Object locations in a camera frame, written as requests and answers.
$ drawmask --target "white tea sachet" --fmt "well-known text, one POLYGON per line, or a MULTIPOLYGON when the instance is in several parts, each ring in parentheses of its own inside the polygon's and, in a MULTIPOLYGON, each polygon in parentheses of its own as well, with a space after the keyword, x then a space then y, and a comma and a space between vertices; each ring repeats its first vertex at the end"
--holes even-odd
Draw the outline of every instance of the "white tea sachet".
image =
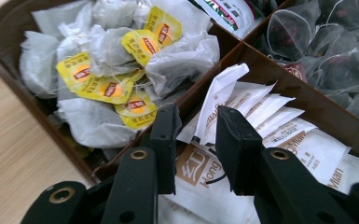
POLYGON ((82 146, 97 148, 125 147, 136 131, 125 126, 110 104, 84 98, 58 102, 60 117, 82 146))
POLYGON ((349 194, 351 186, 356 183, 359 183, 359 158, 347 154, 325 184, 332 189, 349 194))
POLYGON ((59 40, 64 36, 59 30, 61 23, 72 23, 76 20, 78 12, 90 1, 74 1, 47 10, 32 12, 32 16, 39 30, 45 35, 51 35, 59 40))
POLYGON ((228 98, 234 90, 235 84, 240 77, 249 72, 249 68, 245 63, 236 64, 226 68, 217 75, 212 81, 211 86, 205 96, 205 100, 200 111, 200 118, 197 122, 197 128, 194 136, 200 139, 200 144, 207 144, 205 138, 208 123, 216 117, 217 107, 225 105, 228 98))
POLYGON ((25 32, 25 36, 27 39, 21 43, 21 79, 37 97, 55 98, 58 73, 54 67, 60 42, 55 37, 33 31, 25 32))
POLYGON ((176 161, 176 195, 166 195, 210 223, 260 223, 253 196, 237 196, 217 157, 188 145, 176 161))
POLYGON ((300 116, 302 113, 304 113, 304 110, 283 106, 271 117, 259 124, 255 130, 262 138, 265 138, 285 123, 300 116))
POLYGON ((308 171, 325 185, 328 184, 342 158, 350 150, 339 140, 319 129, 298 135, 290 142, 278 147, 293 152, 308 171))

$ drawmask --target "white paper wrapper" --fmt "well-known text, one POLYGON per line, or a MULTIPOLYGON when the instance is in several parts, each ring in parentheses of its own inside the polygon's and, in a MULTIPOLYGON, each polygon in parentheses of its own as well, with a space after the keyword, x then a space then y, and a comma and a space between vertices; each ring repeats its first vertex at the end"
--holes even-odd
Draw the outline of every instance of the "white paper wrapper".
POLYGON ((359 183, 359 158, 345 155, 326 185, 345 194, 349 194, 351 186, 359 183))
POLYGON ((221 163, 207 152, 188 145, 176 161, 176 195, 168 199, 192 211, 210 223, 259 223, 254 197, 237 196, 231 192, 221 163))
POLYGON ((337 139, 318 129, 298 135, 279 147, 293 152, 308 171, 325 185, 350 150, 337 139))

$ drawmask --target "white packet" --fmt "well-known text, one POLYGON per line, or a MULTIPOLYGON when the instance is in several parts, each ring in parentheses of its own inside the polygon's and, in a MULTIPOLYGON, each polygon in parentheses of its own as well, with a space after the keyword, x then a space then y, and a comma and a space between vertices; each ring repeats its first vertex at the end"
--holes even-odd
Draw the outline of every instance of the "white packet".
POLYGON ((72 23, 76 20, 77 13, 90 1, 74 1, 47 10, 31 12, 37 27, 45 35, 51 35, 59 40, 64 36, 59 30, 61 23, 72 23))
POLYGON ((151 0, 151 4, 180 21, 182 36, 199 35, 202 31, 208 31, 211 18, 187 0, 151 0))
POLYGON ((136 8, 135 0, 98 0, 93 16, 104 29, 130 27, 136 8))
POLYGON ((319 129, 298 135, 278 147, 293 152, 315 179, 325 185, 350 151, 349 147, 319 129))
POLYGON ((126 74, 140 67, 121 45, 121 37, 129 30, 121 27, 105 31, 100 25, 91 28, 88 52, 91 57, 90 69, 95 76, 126 74))
POLYGON ((188 145, 176 161, 176 195, 168 199, 211 223, 260 223, 253 196, 237 196, 230 191, 219 160, 188 145))
POLYGON ((147 63, 146 75, 158 96, 175 90, 186 78, 197 81, 220 57, 216 36, 205 31, 185 36, 154 54, 147 63))
POLYGON ((66 57, 74 56, 87 50, 89 44, 89 32, 92 25, 92 2, 88 2, 77 13, 76 20, 72 23, 61 23, 59 29, 65 39, 57 48, 57 61, 60 62, 66 57))
POLYGON ((279 127, 274 132, 270 133, 263 139, 264 147, 278 147, 282 146, 293 138, 298 137, 303 133, 316 129, 316 126, 305 121, 304 119, 292 119, 279 127))
POLYGON ((200 139, 200 144, 207 144, 205 139, 205 132, 207 125, 217 114, 217 107, 225 105, 229 96, 234 90, 235 84, 240 77, 243 77, 249 72, 246 63, 235 64, 226 68, 223 72, 217 75, 211 83, 208 92, 206 93, 203 102, 200 118, 197 122, 197 128, 194 136, 200 139))
POLYGON ((344 156, 326 185, 349 194, 353 184, 359 183, 359 158, 350 154, 344 156))
POLYGON ((59 115, 82 146, 125 147, 136 131, 127 128, 110 104, 84 98, 58 101, 59 115))
POLYGON ((250 111, 245 115, 249 123, 255 128, 260 125, 264 120, 271 117, 287 102, 295 100, 295 98, 289 98, 280 96, 279 94, 269 94, 265 96, 261 101, 257 102, 250 111))
POLYGON ((255 130, 262 138, 265 138, 285 123, 300 116, 302 113, 304 113, 304 110, 283 106, 275 112, 275 114, 259 124, 255 130))
POLYGON ((196 216, 181 205, 166 197, 158 196, 159 223, 208 224, 206 220, 196 216))
MULTIPOLYGON (((250 108, 258 101, 260 101, 265 95, 267 95, 274 85, 265 86, 255 83, 248 83, 248 82, 239 82, 237 81, 232 94, 228 98, 228 102, 226 106, 235 108, 241 111, 243 114, 246 114, 250 108)), ((197 128, 197 122, 200 117, 200 112, 183 128, 183 130, 178 134, 176 140, 190 143, 194 133, 197 128)), ((207 138, 209 143, 215 143, 215 136, 216 136, 216 116, 210 121, 214 125, 209 125, 206 132, 208 135, 207 138)))
POLYGON ((26 40, 21 43, 21 79, 25 86, 42 99, 57 96, 56 48, 60 44, 56 38, 33 31, 25 32, 26 40))
POLYGON ((251 27, 254 26, 255 15, 246 1, 196 0, 195 2, 219 25, 239 39, 245 38, 251 27))

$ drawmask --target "tea packet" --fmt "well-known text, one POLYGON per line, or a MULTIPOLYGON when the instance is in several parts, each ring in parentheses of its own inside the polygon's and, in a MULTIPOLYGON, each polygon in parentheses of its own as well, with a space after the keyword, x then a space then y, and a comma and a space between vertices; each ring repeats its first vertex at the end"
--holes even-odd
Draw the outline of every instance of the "tea packet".
POLYGON ((162 195, 158 196, 158 205, 159 223, 209 224, 209 222, 198 217, 192 211, 162 195))
POLYGON ((56 48, 59 40, 37 32, 25 32, 21 43, 20 73, 25 86, 42 99, 57 97, 56 48))
POLYGON ((125 147, 135 138, 136 131, 123 124, 110 104, 84 98, 61 100, 57 104, 60 117, 82 146, 125 147))
POLYGON ((284 97, 276 93, 269 94, 257 102, 245 115, 245 117, 255 128, 277 112, 287 102, 292 100, 295 100, 295 98, 284 97))
MULTIPOLYGON (((232 94, 228 97, 226 106, 239 110, 243 115, 246 115, 254 104, 259 102, 264 96, 266 96, 274 87, 274 85, 260 85, 255 83, 239 82, 237 81, 232 94)), ((200 118, 200 112, 183 128, 178 134, 177 140, 190 143, 194 137, 194 133, 197 129, 198 120, 200 118)), ((206 134, 208 135, 206 140, 209 145, 214 145, 216 136, 216 122, 217 114, 211 116, 208 121, 206 134)))
POLYGON ((188 145, 176 160, 176 195, 164 195, 209 223, 259 223, 253 196, 230 191, 220 161, 188 145))
POLYGON ((219 60, 217 38, 205 31, 185 36, 178 42, 153 54, 145 66, 155 92, 163 96, 175 90, 186 79, 197 81, 219 60))
POLYGON ((302 113, 304 113, 304 110, 283 106, 268 119, 257 125, 255 130, 262 138, 265 138, 285 123, 300 116, 302 113))
POLYGON ((59 25, 74 22, 79 11, 89 3, 89 0, 74 1, 45 10, 33 11, 31 14, 41 33, 62 40, 64 36, 59 29, 59 25))
POLYGON ((105 31, 100 25, 92 27, 88 53, 91 57, 91 72, 95 76, 111 77, 130 73, 140 67, 121 45, 121 38, 129 30, 121 27, 105 31))
POLYGON ((325 184, 342 193, 349 194, 351 186, 359 183, 359 158, 347 154, 325 184))
POLYGON ((280 144, 278 147, 293 152, 320 183, 327 185, 342 158, 350 151, 337 139, 313 129, 280 144))
POLYGON ((92 15, 104 29, 130 27, 136 7, 135 0, 98 0, 92 15))
POLYGON ((196 0, 195 2, 219 25, 239 39, 245 38, 254 26, 256 14, 253 6, 246 1, 196 0))
POLYGON ((65 39, 57 48, 58 62, 88 49, 89 32, 92 26, 92 6, 93 3, 88 1, 77 13, 74 22, 59 25, 59 30, 65 39))
POLYGON ((292 119, 263 138, 264 147, 278 147, 317 127, 304 119, 292 119))
POLYGON ((274 54, 292 60, 305 56, 304 52, 315 36, 315 23, 321 13, 318 2, 306 1, 272 14, 267 40, 274 54))

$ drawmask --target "brand logo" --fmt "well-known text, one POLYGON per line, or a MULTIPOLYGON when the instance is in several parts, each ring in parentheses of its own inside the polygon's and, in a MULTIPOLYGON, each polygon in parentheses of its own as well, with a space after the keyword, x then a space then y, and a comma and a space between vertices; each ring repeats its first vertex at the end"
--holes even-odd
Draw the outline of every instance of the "brand logo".
POLYGON ((188 145, 176 163, 177 176, 187 183, 196 186, 203 170, 210 159, 196 147, 188 145))

